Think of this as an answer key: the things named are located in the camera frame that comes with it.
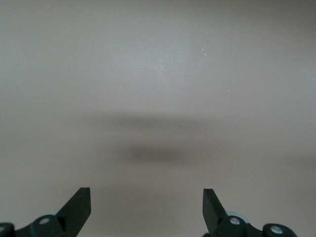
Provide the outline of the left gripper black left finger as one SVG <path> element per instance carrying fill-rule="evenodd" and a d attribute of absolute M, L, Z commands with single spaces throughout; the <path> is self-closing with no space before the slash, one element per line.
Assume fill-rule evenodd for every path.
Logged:
<path fill-rule="evenodd" d="M 10 222 L 0 224 L 2 237 L 76 237 L 91 214 L 90 188 L 79 188 L 54 215 L 43 215 L 16 230 Z"/>

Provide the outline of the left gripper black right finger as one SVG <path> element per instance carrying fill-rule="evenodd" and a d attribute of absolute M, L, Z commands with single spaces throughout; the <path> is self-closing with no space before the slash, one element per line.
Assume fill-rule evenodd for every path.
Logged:
<path fill-rule="evenodd" d="M 288 227 L 269 223 L 261 230 L 253 227 L 245 218 L 226 212 L 213 189 L 203 190 L 203 218 L 208 229 L 205 237 L 294 237 Z"/>

